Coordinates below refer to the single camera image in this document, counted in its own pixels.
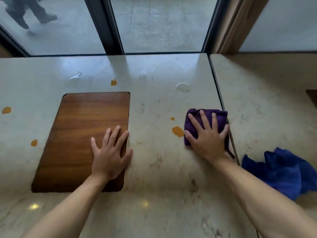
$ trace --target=towel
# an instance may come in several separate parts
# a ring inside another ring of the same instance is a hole
[[[280,148],[266,151],[264,158],[265,162],[255,162],[244,155],[241,166],[291,200],[317,191],[317,172],[306,160]]]
[[[189,119],[188,114],[192,114],[194,116],[194,118],[199,122],[201,127],[204,127],[203,126],[203,121],[201,120],[199,111],[200,111],[200,109],[191,108],[191,109],[189,109],[187,111],[186,118],[185,118],[184,130],[188,130],[195,139],[198,138],[198,133],[197,133],[195,127],[193,126],[191,120]],[[215,113],[217,115],[218,133],[221,133],[224,130],[224,127],[227,124],[228,112],[227,111],[220,111],[218,109],[203,109],[203,111],[205,112],[205,115],[206,115],[206,117],[207,117],[207,119],[209,121],[210,127],[212,127],[212,116],[211,116],[211,114]],[[189,141],[186,139],[185,136],[184,136],[184,143],[187,146],[191,145],[189,143]],[[224,149],[229,152],[229,135],[227,135],[225,140],[224,140]]]

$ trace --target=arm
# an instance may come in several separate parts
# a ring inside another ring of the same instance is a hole
[[[108,128],[102,142],[102,148],[96,146],[91,138],[94,154],[92,174],[65,200],[47,213],[35,224],[23,238],[75,238],[79,237],[93,204],[109,180],[116,178],[130,162],[132,149],[120,158],[121,147],[129,135],[126,131],[115,140],[119,133],[117,126],[110,135]]]
[[[259,233],[270,238],[316,237],[317,222],[300,206],[242,169],[224,154],[224,138],[228,134],[228,125],[218,134],[216,115],[213,114],[211,129],[204,112],[200,114],[205,129],[189,115],[198,131],[198,139],[188,131],[185,131],[185,136],[194,150],[223,174],[241,208]]]

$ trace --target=shoe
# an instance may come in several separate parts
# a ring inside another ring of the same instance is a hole
[[[57,15],[55,14],[46,14],[43,17],[37,17],[37,19],[40,21],[40,23],[45,24],[48,23],[50,21],[55,21],[58,19]]]
[[[24,29],[29,29],[29,26],[26,24],[26,22],[24,21],[23,17],[19,17],[18,14],[16,13],[16,11],[10,9],[10,8],[6,8],[5,11],[10,15],[10,17],[12,17],[12,19],[20,25],[20,27],[24,28]]]

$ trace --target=white spill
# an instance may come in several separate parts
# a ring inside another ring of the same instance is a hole
[[[177,84],[176,91],[182,92],[182,93],[188,93],[192,90],[192,87],[189,84],[186,84],[184,82],[181,82]]]
[[[82,72],[78,72],[77,74],[75,74],[74,76],[68,78],[68,80],[73,79],[73,78],[79,78],[82,75]]]

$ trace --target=table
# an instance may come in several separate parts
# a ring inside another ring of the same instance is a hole
[[[12,108],[0,116],[4,237],[20,237],[68,195],[30,191],[62,96],[120,91],[131,93],[133,160],[122,191],[101,194],[81,237],[256,237],[222,177],[172,133],[189,108],[221,109],[205,54],[0,59],[0,70],[0,107]],[[191,91],[178,92],[181,82]]]
[[[317,169],[317,109],[306,94],[317,89],[316,54],[211,55],[240,162],[244,154],[288,149]],[[317,219],[317,193],[296,201]]]

